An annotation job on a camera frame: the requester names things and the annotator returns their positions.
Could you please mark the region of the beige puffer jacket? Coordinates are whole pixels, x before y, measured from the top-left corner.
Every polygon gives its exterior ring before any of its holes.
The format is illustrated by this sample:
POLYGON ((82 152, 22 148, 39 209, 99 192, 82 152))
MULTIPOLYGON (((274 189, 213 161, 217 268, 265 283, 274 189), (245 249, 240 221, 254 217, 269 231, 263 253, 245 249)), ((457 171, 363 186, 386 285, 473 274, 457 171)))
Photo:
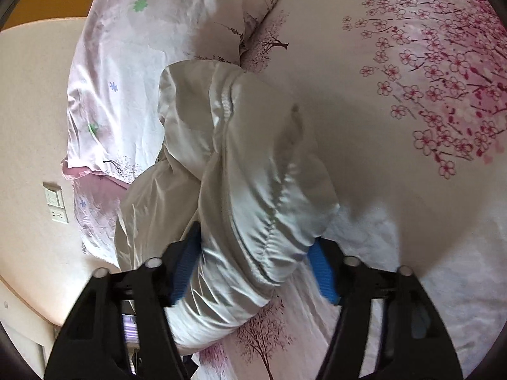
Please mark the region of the beige puffer jacket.
POLYGON ((120 268, 136 269, 200 224, 198 265, 166 309, 178 350, 190 354, 271 300, 338 200, 303 108, 238 66, 169 65, 158 111, 160 158, 124 195, 114 243, 120 268))

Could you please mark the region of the pink floral bed sheet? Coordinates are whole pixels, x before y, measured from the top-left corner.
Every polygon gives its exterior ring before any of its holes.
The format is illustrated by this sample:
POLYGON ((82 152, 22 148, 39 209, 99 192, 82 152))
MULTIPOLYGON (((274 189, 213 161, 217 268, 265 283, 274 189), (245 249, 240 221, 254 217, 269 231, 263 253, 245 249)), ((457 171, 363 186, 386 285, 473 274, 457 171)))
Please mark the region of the pink floral bed sheet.
POLYGON ((314 121, 340 204, 327 237, 411 267, 471 373, 506 321, 506 31, 488 0, 279 0, 242 64, 314 121))

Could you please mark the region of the right floral pink pillow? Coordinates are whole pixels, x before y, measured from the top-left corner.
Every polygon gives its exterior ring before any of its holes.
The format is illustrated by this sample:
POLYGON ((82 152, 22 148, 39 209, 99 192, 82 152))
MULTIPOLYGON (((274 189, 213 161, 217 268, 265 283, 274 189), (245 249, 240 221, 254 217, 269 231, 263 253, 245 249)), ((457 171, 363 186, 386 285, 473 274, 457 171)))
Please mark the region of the right floral pink pillow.
POLYGON ((70 66, 63 162, 85 252, 117 261, 119 200, 163 140, 163 70, 194 58, 238 64, 277 1, 93 0, 70 66))

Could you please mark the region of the white wall socket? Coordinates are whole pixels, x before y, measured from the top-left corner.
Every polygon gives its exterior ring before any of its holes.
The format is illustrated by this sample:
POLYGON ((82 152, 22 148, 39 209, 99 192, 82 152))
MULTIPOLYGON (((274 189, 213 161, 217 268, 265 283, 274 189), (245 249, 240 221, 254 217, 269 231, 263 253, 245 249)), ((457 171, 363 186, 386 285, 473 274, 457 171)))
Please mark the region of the white wall socket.
POLYGON ((62 189, 57 184, 43 184, 46 205, 49 209, 51 220, 61 224, 68 224, 69 219, 64 205, 62 189))

